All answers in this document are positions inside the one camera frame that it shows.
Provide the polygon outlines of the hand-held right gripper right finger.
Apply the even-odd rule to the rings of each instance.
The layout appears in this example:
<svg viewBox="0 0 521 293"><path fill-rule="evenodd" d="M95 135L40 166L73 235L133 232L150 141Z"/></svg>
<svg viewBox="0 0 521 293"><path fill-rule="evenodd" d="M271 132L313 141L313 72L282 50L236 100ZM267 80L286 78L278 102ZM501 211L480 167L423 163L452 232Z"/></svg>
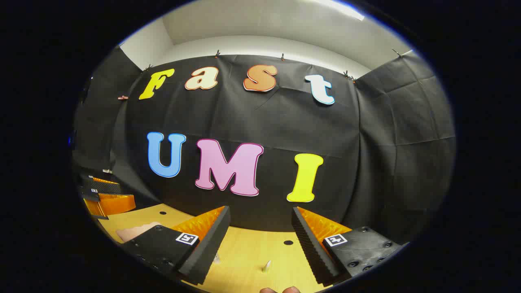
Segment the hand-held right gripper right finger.
<svg viewBox="0 0 521 293"><path fill-rule="evenodd" d="M311 271L323 286L363 274L405 247L368 226L348 228L305 208L294 207L291 222Z"/></svg>

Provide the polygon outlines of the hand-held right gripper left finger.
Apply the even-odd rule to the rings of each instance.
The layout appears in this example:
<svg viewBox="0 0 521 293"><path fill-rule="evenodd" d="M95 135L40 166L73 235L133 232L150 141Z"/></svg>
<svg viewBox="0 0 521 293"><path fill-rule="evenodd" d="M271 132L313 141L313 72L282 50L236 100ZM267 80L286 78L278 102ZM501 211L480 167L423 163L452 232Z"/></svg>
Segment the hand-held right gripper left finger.
<svg viewBox="0 0 521 293"><path fill-rule="evenodd" d="M202 285L230 221L229 206L222 206L171 228L152 224L120 246L167 278Z"/></svg>

